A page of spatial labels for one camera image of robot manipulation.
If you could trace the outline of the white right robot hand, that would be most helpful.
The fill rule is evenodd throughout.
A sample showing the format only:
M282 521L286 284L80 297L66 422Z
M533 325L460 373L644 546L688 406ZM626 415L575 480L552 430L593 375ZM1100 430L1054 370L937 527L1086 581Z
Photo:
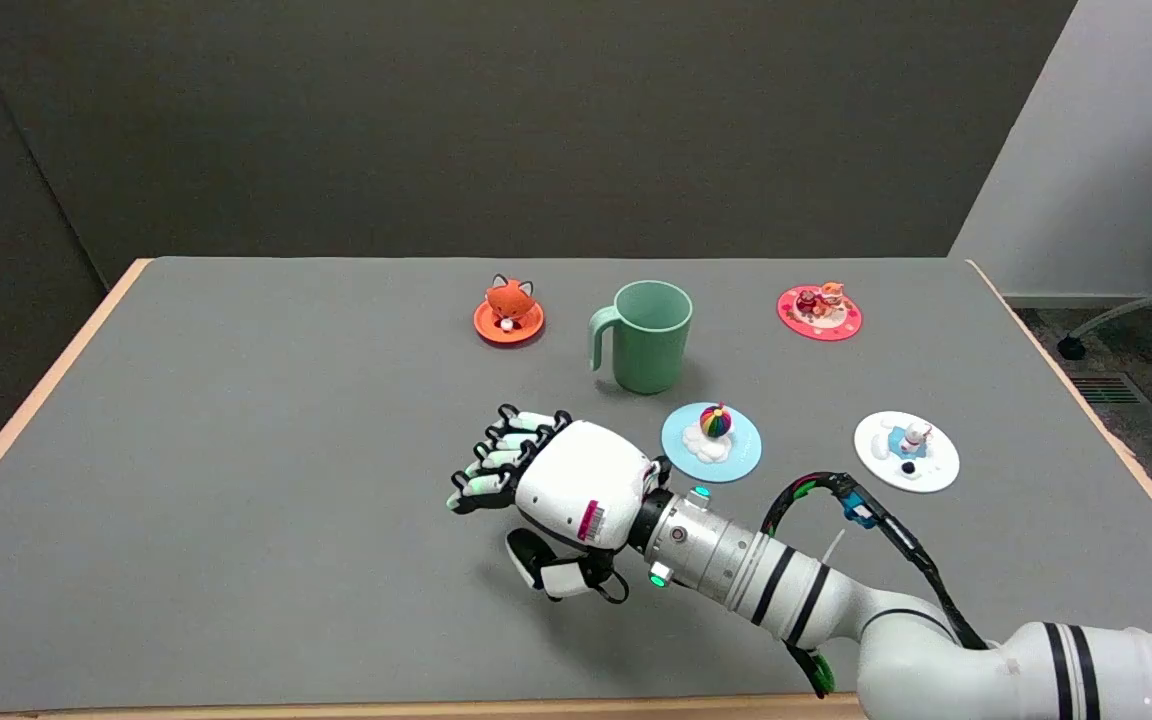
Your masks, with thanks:
M525 526L506 537L511 564L550 601L593 592L626 602L614 568L650 497L666 488L667 457L647 457L611 429L570 414L530 414L502 404L473 446L475 460L450 477L445 506L457 515L515 507Z

